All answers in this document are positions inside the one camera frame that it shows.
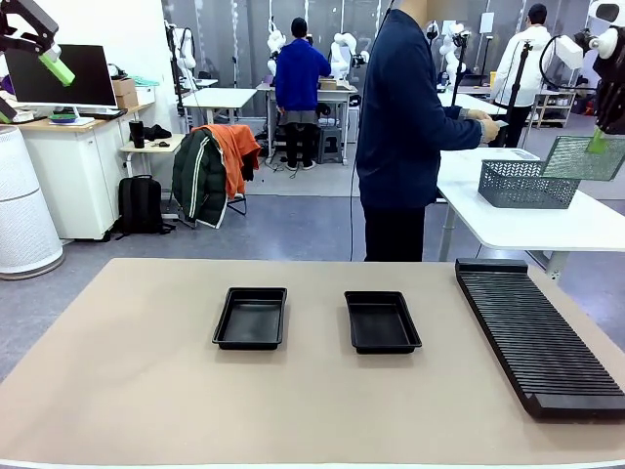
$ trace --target orange jacket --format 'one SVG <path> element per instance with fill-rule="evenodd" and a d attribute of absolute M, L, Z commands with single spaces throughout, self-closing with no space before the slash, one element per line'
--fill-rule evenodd
<path fill-rule="evenodd" d="M 229 199 L 234 199 L 238 193 L 245 193 L 245 181 L 241 169 L 243 158 L 254 159 L 254 169 L 259 169 L 258 156 L 261 147 L 256 142 L 252 130 L 247 125 L 204 125 L 198 129 L 207 128 L 219 143 L 224 152 L 226 166 L 226 193 Z"/>

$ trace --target computer monitor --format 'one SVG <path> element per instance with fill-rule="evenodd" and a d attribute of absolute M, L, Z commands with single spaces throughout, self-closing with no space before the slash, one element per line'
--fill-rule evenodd
<path fill-rule="evenodd" d="M 63 86 L 39 58 L 24 51 L 5 53 L 20 104 L 26 106 L 116 108 L 115 93 L 102 46 L 61 44 L 61 60 L 76 75 Z"/>

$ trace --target black tray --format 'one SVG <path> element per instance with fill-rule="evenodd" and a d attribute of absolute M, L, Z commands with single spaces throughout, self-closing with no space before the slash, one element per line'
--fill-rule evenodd
<path fill-rule="evenodd" d="M 625 418 L 623 391 L 527 275 L 525 262 L 459 259 L 456 276 L 530 415 Z"/>
<path fill-rule="evenodd" d="M 403 295 L 391 291 L 346 291 L 352 345 L 359 354 L 411 354 L 421 339 Z"/>
<path fill-rule="evenodd" d="M 282 343 L 286 288 L 231 288 L 213 343 L 225 350 L 275 350 Z"/>

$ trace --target blue sweater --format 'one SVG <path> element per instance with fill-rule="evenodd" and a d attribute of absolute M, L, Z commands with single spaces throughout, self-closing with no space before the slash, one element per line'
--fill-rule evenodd
<path fill-rule="evenodd" d="M 481 125 L 443 107 L 437 71 L 419 25 L 393 10 L 380 30 L 365 81 L 356 168 L 365 207 L 408 209 L 434 202 L 440 151 L 474 149 Z"/>
<path fill-rule="evenodd" d="M 316 110 L 319 76 L 330 75 L 330 64 L 305 39 L 295 39 L 277 57 L 275 97 L 285 110 Z"/>

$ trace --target black hair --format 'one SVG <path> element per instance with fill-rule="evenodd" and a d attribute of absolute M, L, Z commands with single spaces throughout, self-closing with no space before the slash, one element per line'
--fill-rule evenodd
<path fill-rule="evenodd" d="M 537 3 L 529 9 L 527 17 L 532 24 L 545 24 L 547 20 L 547 7 L 542 3 Z"/>
<path fill-rule="evenodd" d="M 309 32 L 309 26 L 303 18 L 296 18 L 291 23 L 291 33 L 298 39 L 303 39 Z"/>

